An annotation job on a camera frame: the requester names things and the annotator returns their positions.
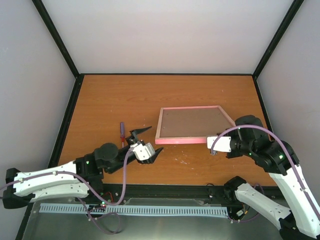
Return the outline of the red blue screwdriver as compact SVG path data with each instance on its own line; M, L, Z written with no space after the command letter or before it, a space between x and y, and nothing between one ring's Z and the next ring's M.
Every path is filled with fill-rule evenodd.
M122 147L125 145L125 124L124 122L120 122L120 139Z

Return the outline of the pink wooden photo frame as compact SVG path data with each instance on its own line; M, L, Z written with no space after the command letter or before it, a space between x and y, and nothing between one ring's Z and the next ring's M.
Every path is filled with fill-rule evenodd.
M208 136L215 136L234 126L234 120L219 105L162 107L155 143L205 144Z

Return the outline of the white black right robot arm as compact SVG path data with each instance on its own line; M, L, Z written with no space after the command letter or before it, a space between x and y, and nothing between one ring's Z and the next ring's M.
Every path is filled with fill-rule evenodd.
M225 199L253 208L278 229L284 240L318 240L320 206L292 147L264 128L253 115L240 117L235 124L220 135L228 139L228 146L223 149L227 158L251 158L274 180L288 206L274 202L239 176L225 183Z

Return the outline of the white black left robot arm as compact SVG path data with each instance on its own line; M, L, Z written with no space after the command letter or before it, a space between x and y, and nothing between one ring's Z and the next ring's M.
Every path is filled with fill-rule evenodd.
M19 209L40 200L56 198L90 198L101 201L103 198L104 174L113 174L123 170L120 204L125 196L127 183L127 165L133 161L139 164L153 164L163 148L154 149L151 143L145 143L138 135L147 128L134 129L125 138L127 145L118 148L114 143L105 143L92 153L78 157L60 166L38 171L23 172L16 168L6 171L6 184L1 200L5 209Z

